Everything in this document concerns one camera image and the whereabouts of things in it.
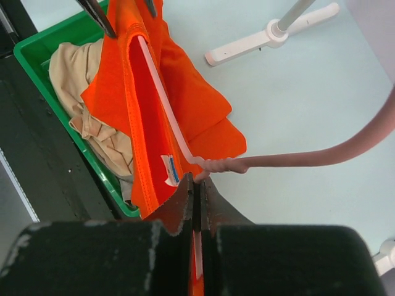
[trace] green basket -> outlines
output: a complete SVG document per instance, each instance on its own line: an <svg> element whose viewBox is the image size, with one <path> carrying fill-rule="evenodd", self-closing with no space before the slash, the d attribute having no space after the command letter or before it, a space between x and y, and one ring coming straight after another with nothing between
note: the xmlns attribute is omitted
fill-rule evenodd
<svg viewBox="0 0 395 296"><path fill-rule="evenodd" d="M100 5L107 11L107 0L101 2ZM49 80L49 59L60 43L70 42L75 45L83 45L88 42L95 42L102 37L103 32L101 28L86 12L80 12L47 30L19 42L14 48L14 54L120 209L128 217L138 217L139 210L129 207L123 201L118 179L101 163L88 143L69 126L70 117L59 103Z"/></svg>

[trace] light blue floor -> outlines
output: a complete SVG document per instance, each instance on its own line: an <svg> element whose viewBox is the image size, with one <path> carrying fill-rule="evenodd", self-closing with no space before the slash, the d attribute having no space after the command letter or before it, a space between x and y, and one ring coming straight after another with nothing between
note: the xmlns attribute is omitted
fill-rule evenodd
<svg viewBox="0 0 395 296"><path fill-rule="evenodd" d="M343 2L331 22L209 67L204 53L255 33L294 1L171 0L173 39L233 106L247 155L323 149L347 140L376 114L392 84ZM318 9L330 1L316 1ZM370 251L395 235L395 134L365 155L324 168L261 168L213 175L219 191L256 223L341 224Z"/></svg>

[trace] orange shirt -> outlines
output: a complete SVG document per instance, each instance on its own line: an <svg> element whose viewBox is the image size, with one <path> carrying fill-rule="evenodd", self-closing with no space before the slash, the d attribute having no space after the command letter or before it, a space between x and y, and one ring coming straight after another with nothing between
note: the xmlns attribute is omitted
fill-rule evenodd
<svg viewBox="0 0 395 296"><path fill-rule="evenodd" d="M107 17L118 39L104 37L98 74L81 95L92 116L129 135L135 182L131 194L145 218L177 187L165 182L186 172L201 172L182 156L140 48L148 44L180 129L195 156L237 157L246 151L244 136L230 123L231 106L194 68L170 38L155 0L152 18L144 0L110 0ZM172 158L165 166L163 156Z"/></svg>

